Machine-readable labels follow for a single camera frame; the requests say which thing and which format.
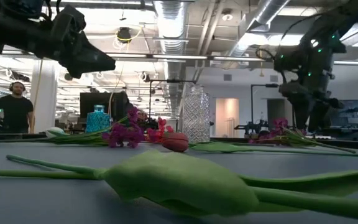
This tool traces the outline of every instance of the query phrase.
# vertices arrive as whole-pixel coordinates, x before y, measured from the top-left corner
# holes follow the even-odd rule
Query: pillar
[[[55,126],[59,69],[55,61],[36,60],[32,70],[30,99],[34,105],[34,133]]]

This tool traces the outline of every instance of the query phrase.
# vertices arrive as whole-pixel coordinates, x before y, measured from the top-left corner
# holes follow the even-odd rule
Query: doorway
[[[267,122],[269,130],[274,129],[274,120],[285,118],[285,100],[268,99],[267,100]]]

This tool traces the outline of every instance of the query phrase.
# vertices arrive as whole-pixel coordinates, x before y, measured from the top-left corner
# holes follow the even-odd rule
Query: blue vase
[[[94,112],[88,113],[85,133],[92,133],[110,127],[110,115],[104,112],[103,105],[95,105]]]

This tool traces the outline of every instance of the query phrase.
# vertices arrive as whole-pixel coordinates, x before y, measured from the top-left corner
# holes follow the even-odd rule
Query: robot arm
[[[115,60],[90,44],[83,29],[82,13],[66,6],[51,20],[41,13],[44,0],[0,0],[0,54],[5,45],[50,58],[67,68],[70,75],[115,69]]]
[[[310,117],[310,131],[325,125],[322,120],[328,115],[330,107],[343,107],[339,100],[330,98],[327,85],[335,78],[331,73],[333,54],[346,53],[346,46],[339,39],[358,22],[358,0],[350,0],[317,16],[319,18],[299,45],[278,47],[273,58],[274,70],[281,74],[291,71],[298,75],[295,81],[284,81],[279,92],[293,105],[298,129],[303,129]]]

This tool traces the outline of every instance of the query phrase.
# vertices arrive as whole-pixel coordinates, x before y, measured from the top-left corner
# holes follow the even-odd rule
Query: gray tablecloth
[[[78,166],[110,167],[152,146],[137,149],[51,144],[0,144],[0,169],[42,170],[7,161],[15,154]],[[281,153],[187,154],[209,159],[239,174],[284,178],[343,170],[358,170],[358,157],[316,156]],[[358,198],[358,192],[351,195]],[[217,215],[189,218],[176,215],[144,199],[131,203],[119,200],[107,184],[90,180],[17,179],[0,177],[0,224],[225,224],[225,223],[358,223],[357,220],[316,212],[250,213],[232,218]]]

